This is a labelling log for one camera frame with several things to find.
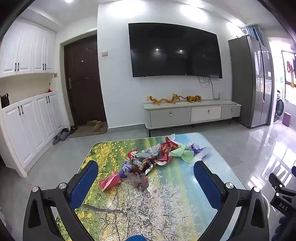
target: brown door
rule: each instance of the brown door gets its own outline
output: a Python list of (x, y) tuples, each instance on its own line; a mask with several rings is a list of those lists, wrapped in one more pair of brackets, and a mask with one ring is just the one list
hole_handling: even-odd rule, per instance
[(99, 75), (97, 35), (65, 46), (65, 74), (75, 125), (105, 122), (106, 114)]

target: black bag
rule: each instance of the black bag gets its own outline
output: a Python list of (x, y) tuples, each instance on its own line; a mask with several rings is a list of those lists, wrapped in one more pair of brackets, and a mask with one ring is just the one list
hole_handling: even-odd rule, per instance
[(1, 106), (2, 108), (9, 106), (8, 93), (6, 93), (4, 96), (1, 96)]

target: tv stand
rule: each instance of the tv stand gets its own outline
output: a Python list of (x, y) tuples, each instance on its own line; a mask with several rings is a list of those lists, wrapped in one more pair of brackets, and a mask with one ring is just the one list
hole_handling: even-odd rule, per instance
[(144, 104), (145, 126), (151, 130), (231, 119), (240, 115), (241, 105), (229, 100), (181, 101), (175, 104)]

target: drawer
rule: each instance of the drawer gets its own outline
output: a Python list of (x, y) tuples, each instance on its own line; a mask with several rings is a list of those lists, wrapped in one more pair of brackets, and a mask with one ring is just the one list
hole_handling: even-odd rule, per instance
[(220, 119), (221, 106), (218, 107), (192, 107), (191, 122)]
[(151, 127), (190, 123), (190, 107), (150, 111)]
[(223, 106), (221, 108), (221, 119), (232, 118), (240, 115), (240, 105)]

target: tv screen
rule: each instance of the tv screen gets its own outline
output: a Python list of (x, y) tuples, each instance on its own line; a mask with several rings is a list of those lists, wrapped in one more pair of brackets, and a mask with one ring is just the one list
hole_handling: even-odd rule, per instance
[(168, 23), (129, 23), (133, 77), (195, 75), (222, 78), (217, 35)]

